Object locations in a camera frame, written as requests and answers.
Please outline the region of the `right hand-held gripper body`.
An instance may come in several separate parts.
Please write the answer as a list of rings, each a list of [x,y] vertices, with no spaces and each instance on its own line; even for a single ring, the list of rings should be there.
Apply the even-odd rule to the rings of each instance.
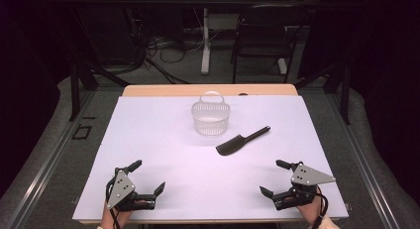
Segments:
[[[318,194],[319,184],[336,181],[332,175],[307,167],[302,162],[290,164],[293,172],[290,179],[292,187],[272,197],[277,210],[309,204]]]

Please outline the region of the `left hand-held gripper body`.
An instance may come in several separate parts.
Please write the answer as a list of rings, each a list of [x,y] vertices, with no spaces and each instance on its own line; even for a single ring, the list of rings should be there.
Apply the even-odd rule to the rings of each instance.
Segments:
[[[128,168],[116,169],[108,182],[106,202],[109,209],[118,211],[153,210],[156,197],[153,194],[138,194],[136,186],[129,178]]]

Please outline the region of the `black spatula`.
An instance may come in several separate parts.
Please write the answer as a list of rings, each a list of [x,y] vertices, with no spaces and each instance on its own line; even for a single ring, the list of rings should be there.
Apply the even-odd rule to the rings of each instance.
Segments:
[[[244,145],[246,145],[248,142],[264,135],[270,130],[269,126],[265,126],[258,131],[252,133],[248,137],[244,137],[242,135],[238,135],[231,140],[219,145],[216,147],[216,150],[219,155],[221,156],[229,156],[234,153],[236,153],[238,150],[240,150]]]

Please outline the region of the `white plastic basket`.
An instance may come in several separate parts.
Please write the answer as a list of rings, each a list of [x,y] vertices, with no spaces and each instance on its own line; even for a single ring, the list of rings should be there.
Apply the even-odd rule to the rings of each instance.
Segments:
[[[217,91],[204,92],[191,107],[195,130],[204,136],[218,136],[226,132],[230,106]]]

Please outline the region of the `person's left hand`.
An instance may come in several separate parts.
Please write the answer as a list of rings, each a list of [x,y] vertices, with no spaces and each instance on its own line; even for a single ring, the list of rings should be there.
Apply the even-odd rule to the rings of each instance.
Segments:
[[[120,212],[115,208],[109,209],[107,202],[104,202],[102,219],[97,229],[123,229],[127,225],[132,214],[132,211]]]

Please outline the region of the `person's right hand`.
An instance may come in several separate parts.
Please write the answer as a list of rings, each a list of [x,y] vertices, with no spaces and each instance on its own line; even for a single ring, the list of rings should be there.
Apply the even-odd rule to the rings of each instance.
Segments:
[[[315,196],[311,203],[297,207],[302,217],[308,222],[310,226],[315,224],[318,216],[322,212],[322,203],[322,198]]]

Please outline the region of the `black folding chair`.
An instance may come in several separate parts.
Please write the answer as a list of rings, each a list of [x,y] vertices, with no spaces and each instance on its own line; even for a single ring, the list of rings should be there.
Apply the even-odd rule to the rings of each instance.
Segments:
[[[231,55],[233,82],[237,80],[239,57],[271,58],[274,64],[285,59],[286,82],[299,33],[308,19],[308,11],[295,5],[257,4],[245,8],[236,24]]]

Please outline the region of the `metal floor rail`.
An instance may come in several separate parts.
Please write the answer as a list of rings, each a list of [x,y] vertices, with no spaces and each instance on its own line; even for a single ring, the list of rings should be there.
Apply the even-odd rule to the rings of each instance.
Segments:
[[[92,106],[94,92],[82,98],[70,122],[58,104],[15,181],[0,199],[0,229],[90,229],[72,218],[87,181],[101,134]]]
[[[373,203],[375,210],[385,229],[400,229],[400,226],[389,206],[388,201],[384,196],[384,191],[378,184],[374,177],[373,171],[368,164],[367,158],[359,144],[353,129],[344,120],[340,112],[340,103],[334,94],[327,94],[327,99],[334,110],[335,116],[338,118],[342,129],[346,133],[347,139],[350,141],[351,152],[358,171],[367,188],[370,200]]]

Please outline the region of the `black frame stand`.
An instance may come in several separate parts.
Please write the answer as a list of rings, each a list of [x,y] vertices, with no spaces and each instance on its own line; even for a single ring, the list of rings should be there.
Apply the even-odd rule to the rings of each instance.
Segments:
[[[71,116],[70,121],[73,121],[81,110],[79,83],[82,83],[88,91],[94,91],[99,84],[94,77],[97,73],[106,77],[107,79],[117,83],[119,86],[126,87],[129,82],[107,71],[102,66],[90,61],[82,61],[75,63],[70,72],[70,88],[71,88]]]
[[[323,86],[325,93],[336,93],[338,87],[341,87],[341,99],[339,108],[340,115],[344,122],[349,125],[351,65],[348,62],[333,62],[327,67],[311,74],[310,76],[297,81],[294,83],[294,86],[296,89],[300,89],[325,74],[328,75],[327,80]]]

